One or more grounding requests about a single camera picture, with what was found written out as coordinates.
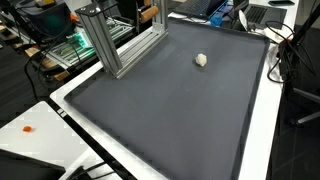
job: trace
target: desk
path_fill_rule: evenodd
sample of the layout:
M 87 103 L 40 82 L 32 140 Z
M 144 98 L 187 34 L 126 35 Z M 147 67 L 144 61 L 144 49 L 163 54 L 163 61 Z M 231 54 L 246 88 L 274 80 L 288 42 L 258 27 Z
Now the desk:
M 27 125 L 33 128 L 29 133 L 22 131 Z M 81 165 L 86 169 L 103 161 L 45 102 L 39 102 L 0 129 L 0 149 L 64 167 L 66 173 L 61 180 Z M 104 165 L 89 175 L 109 172 L 112 169 Z M 105 179 L 111 178 L 120 179 L 116 174 Z
M 255 0 L 251 3 L 268 5 L 267 1 L 265 0 Z M 284 7 L 288 9 L 284 23 L 290 27 L 294 26 L 298 4 L 299 2 L 296 0 L 294 6 Z M 123 52 L 130 44 L 133 44 L 135 41 L 139 40 L 139 38 L 141 37 L 138 36 L 119 48 L 118 53 Z M 271 46 L 265 61 L 243 156 L 239 176 L 240 180 L 262 180 L 266 177 L 282 92 L 281 85 L 272 83 L 267 79 L 267 72 L 275 63 L 276 52 L 276 46 Z M 87 118 L 79 114 L 73 107 L 64 101 L 63 98 L 66 96 L 66 94 L 91 77 L 101 68 L 101 63 L 96 63 L 90 69 L 86 70 L 72 81 L 53 92 L 50 95 L 50 98 L 89 134 L 91 134 L 91 136 L 93 136 L 101 144 L 101 146 L 103 146 L 137 179 L 166 179 L 156 170 L 128 151 L 120 143 L 115 141 L 111 136 L 94 125 Z

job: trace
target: floor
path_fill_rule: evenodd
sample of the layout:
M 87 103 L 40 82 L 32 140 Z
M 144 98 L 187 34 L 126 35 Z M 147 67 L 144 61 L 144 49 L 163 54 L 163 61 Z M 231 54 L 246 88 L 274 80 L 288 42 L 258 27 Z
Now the floor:
M 310 14 L 313 0 L 301 0 L 296 24 L 301 25 Z M 169 9 L 178 5 L 169 2 Z M 320 28 L 318 20 L 314 28 Z M 306 48 L 314 65 L 320 74 L 319 47 L 320 30 L 312 29 L 306 37 Z M 29 82 L 23 72 L 27 58 L 16 54 L 11 47 L 0 49 L 0 127 L 35 104 Z M 32 68 L 29 72 L 36 84 L 42 100 L 47 100 L 51 90 L 43 88 Z M 297 87 L 320 95 L 320 81 L 310 73 L 303 73 Z M 273 147 L 275 163 L 272 180 L 319 180 L 320 179 L 320 119 L 305 124 L 302 127 L 290 126 L 288 121 L 296 120 L 320 110 L 320 106 L 305 98 L 289 94 L 283 98 L 279 115 L 281 133 Z

